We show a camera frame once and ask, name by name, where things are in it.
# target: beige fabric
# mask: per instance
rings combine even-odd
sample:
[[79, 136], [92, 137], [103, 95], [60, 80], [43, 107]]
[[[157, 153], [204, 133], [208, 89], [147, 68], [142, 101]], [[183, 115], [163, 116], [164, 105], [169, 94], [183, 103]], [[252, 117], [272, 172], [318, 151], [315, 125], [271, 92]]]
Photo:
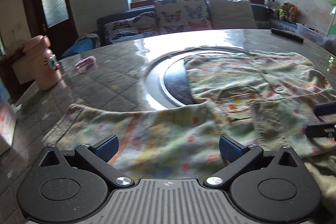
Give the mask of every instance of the beige fabric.
[[336, 151], [302, 159], [322, 193], [322, 203], [336, 217]]
[[208, 0], [214, 29], [257, 29], [248, 0]]

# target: silver screw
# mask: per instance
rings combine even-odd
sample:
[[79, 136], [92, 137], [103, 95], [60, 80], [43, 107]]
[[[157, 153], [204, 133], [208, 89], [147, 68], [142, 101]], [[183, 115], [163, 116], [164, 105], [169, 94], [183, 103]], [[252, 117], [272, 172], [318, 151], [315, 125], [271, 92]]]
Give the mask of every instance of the silver screw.
[[223, 180], [219, 177], [209, 177], [206, 182], [210, 185], [220, 185], [223, 183]]
[[129, 185], [131, 182], [132, 180], [128, 177], [119, 177], [115, 180], [115, 183], [119, 185]]

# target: plush toy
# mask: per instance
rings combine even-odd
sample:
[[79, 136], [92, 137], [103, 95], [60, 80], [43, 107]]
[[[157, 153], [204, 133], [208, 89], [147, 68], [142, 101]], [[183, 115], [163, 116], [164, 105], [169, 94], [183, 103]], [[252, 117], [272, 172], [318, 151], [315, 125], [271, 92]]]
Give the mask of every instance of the plush toy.
[[295, 16], [298, 12], [298, 9], [295, 5], [292, 5], [292, 7], [289, 8], [288, 15], [286, 16], [286, 20], [289, 23], [295, 24]]
[[289, 1], [286, 1], [280, 5], [279, 8], [279, 18], [282, 21], [286, 20], [286, 16], [288, 15], [289, 9], [292, 7], [292, 4]]
[[278, 6], [275, 4], [274, 0], [265, 0], [265, 6], [270, 15], [273, 15], [274, 17], [279, 17], [278, 14]]

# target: brown wooden door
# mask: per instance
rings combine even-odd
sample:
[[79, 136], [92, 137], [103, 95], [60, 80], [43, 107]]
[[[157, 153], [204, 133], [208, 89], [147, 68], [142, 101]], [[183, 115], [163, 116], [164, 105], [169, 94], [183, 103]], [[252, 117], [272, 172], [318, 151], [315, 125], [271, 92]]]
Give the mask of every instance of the brown wooden door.
[[57, 58], [78, 38], [68, 0], [23, 0], [32, 37], [47, 35]]

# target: clear plastic container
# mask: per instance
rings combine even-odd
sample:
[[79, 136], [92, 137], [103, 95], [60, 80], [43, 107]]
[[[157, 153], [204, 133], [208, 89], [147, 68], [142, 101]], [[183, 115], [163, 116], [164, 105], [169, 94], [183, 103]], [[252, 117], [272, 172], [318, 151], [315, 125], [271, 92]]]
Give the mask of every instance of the clear plastic container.
[[313, 30], [310, 30], [309, 28], [303, 26], [300, 23], [297, 23], [297, 33], [310, 41], [316, 43], [317, 45], [321, 47], [325, 47], [325, 45], [332, 44], [334, 38], [325, 37], [317, 32], [314, 32]]

